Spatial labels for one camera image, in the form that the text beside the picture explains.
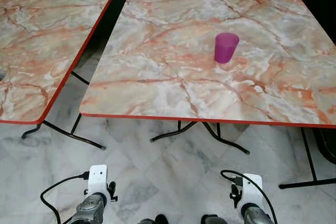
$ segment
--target red table edge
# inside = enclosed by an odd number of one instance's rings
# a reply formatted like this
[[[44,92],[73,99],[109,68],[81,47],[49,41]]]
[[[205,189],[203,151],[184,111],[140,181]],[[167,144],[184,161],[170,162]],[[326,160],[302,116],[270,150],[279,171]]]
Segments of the red table edge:
[[[91,32],[89,33],[88,37],[86,38],[86,40],[84,41],[83,45],[81,46],[81,48],[79,49],[75,59],[73,60],[71,66],[69,67],[67,73],[64,75],[63,79],[61,80],[58,88],[56,89],[54,95],[52,96],[52,98],[50,99],[48,105],[46,106],[46,108],[44,109],[44,112],[42,113],[42,115],[40,116],[40,118],[38,120],[35,121],[8,121],[8,120],[0,120],[0,123],[11,123],[11,124],[40,124],[44,121],[44,119],[47,117],[51,107],[54,105],[54,102],[56,101],[56,98],[58,97],[58,95],[60,94],[62,88],[64,87],[66,81],[69,78],[69,75],[71,74],[71,72],[73,71],[73,69],[75,68],[76,64],[78,63],[80,57],[82,56],[83,52],[86,49],[86,46],[88,45],[93,33],[96,31],[96,28],[98,26],[98,24],[100,23],[100,20],[103,18],[107,8],[109,7],[109,5],[111,4],[112,0],[108,0],[107,3],[105,4],[104,9],[101,11],[96,23],[94,24],[94,26],[91,29]]]
[[[258,124],[271,126],[294,126],[294,127],[314,127],[314,128],[336,128],[333,124],[312,124],[312,123],[287,123],[287,122],[266,122],[266,121],[249,121],[249,120],[226,120],[226,119],[207,119],[207,118],[175,118],[169,116],[149,116],[149,115],[103,115],[82,113],[83,116],[94,118],[128,118],[128,119],[149,119],[149,120],[173,120],[173,121],[191,121],[191,122],[208,122],[208,123],[236,123],[236,124]]]

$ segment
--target floor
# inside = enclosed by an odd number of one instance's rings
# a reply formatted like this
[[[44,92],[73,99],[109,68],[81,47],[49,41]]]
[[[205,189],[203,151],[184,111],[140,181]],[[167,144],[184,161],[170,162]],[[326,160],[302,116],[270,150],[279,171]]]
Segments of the floor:
[[[91,78],[103,45],[104,41],[90,43],[76,67],[79,74]],[[70,77],[47,120],[70,131],[85,90],[85,84]],[[230,183],[219,175],[224,168],[261,175],[279,223],[336,223],[336,185],[278,188],[279,183],[311,179],[299,129],[222,124],[222,136],[250,150],[250,155],[215,141],[202,124],[149,142],[176,127],[173,121],[83,117],[76,134],[107,147],[101,151],[46,126],[22,140],[21,134],[31,126],[0,124],[0,223],[56,223],[40,193],[96,164],[107,164],[109,181],[117,182],[119,201],[107,206],[105,223],[135,224],[159,213],[172,224],[199,223],[203,214],[218,214],[229,224],[243,223],[229,198]],[[335,177],[336,166],[318,152],[312,132],[306,133],[318,177]],[[62,221],[84,199],[86,188],[87,181],[78,179],[47,195]]]

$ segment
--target purple plastic cup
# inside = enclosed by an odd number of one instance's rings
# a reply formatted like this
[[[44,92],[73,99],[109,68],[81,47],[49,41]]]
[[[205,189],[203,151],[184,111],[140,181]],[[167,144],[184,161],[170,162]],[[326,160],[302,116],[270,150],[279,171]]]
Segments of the purple plastic cup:
[[[216,36],[215,61],[227,63],[231,60],[233,53],[239,43],[239,37],[232,33],[221,33]]]

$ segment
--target table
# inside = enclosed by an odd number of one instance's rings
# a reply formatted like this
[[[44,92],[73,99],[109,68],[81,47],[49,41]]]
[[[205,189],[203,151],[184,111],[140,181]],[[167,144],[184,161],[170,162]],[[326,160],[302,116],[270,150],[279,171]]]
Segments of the table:
[[[0,122],[45,120],[111,0],[0,0]],[[83,78],[72,72],[77,78]]]
[[[214,61],[215,36],[240,43]],[[336,46],[301,0],[127,0],[82,100],[104,118],[335,127]],[[181,121],[191,121],[181,128]],[[217,134],[208,122],[217,123]]]

